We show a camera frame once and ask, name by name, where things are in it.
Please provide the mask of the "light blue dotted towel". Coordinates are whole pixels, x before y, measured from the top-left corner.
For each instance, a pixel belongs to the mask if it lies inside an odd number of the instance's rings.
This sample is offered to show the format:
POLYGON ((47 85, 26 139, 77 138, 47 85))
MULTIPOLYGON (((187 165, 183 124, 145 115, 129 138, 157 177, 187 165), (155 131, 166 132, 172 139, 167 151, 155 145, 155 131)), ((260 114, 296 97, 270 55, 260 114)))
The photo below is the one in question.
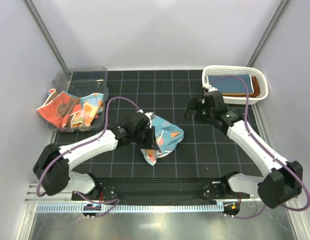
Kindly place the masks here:
POLYGON ((151 166, 156 164, 157 159, 173 152, 184 139, 183 129, 157 115, 152 120, 152 126, 155 127, 158 150, 141 149, 145 161, 151 166))

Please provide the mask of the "yellow and blue towel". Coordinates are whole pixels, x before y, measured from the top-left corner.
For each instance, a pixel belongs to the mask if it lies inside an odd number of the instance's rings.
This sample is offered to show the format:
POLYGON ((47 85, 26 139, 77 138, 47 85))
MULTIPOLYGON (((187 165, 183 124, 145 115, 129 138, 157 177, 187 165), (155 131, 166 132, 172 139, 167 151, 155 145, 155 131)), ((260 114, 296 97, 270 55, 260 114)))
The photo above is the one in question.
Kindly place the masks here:
MULTIPOLYGON (((252 77, 249 74, 243 75, 234 75, 235 77, 241 78, 245 84, 247 85, 247 89, 249 94, 254 93, 252 77)), ((221 93, 226 95, 231 94, 244 94, 246 95, 246 88, 242 81, 233 78, 230 75, 225 75, 223 79, 221 79, 223 75, 209 75, 208 82, 214 87, 217 88, 221 93)))

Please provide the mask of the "brown towel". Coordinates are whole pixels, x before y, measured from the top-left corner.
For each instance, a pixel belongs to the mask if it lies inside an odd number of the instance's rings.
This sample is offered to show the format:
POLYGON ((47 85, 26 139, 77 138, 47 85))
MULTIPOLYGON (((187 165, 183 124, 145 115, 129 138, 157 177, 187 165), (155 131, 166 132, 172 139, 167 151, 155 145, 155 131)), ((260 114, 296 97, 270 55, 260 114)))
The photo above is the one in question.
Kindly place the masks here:
MULTIPOLYGON (((256 98, 260 94, 260 88, 255 76, 239 75, 239 78, 243 79, 248 87, 249 97, 256 98)), ((218 89, 226 97, 246 97, 245 87, 241 81, 234 78, 226 78, 219 84, 218 89)))

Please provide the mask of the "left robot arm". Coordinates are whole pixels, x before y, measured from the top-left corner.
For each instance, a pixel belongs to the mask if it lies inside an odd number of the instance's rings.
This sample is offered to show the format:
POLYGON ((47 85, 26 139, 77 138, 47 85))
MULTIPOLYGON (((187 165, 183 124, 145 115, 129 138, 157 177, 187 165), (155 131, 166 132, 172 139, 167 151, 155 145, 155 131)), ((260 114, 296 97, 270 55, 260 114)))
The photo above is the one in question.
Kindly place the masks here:
POLYGON ((73 169, 81 163, 106 152, 135 143, 142 149, 157 150, 154 114, 138 111, 122 123, 82 141, 57 147, 49 144, 42 151, 33 172, 38 178, 37 195, 54 196, 63 190, 77 193, 81 198, 97 200, 102 185, 91 173, 78 173, 73 169))

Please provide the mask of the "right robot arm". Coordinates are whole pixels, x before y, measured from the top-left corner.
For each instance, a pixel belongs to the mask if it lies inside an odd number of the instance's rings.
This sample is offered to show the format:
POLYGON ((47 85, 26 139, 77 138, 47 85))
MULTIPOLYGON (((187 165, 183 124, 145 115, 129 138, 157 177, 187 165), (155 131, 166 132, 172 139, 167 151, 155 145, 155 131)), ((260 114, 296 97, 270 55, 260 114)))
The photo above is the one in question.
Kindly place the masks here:
POLYGON ((261 176, 230 173, 222 178, 220 192, 225 198, 237 193, 259 197, 269 208, 301 194, 303 169, 273 150, 244 120, 244 113, 228 109, 218 91, 205 92, 202 98, 190 98, 186 120, 211 125, 234 141, 258 167, 261 176))

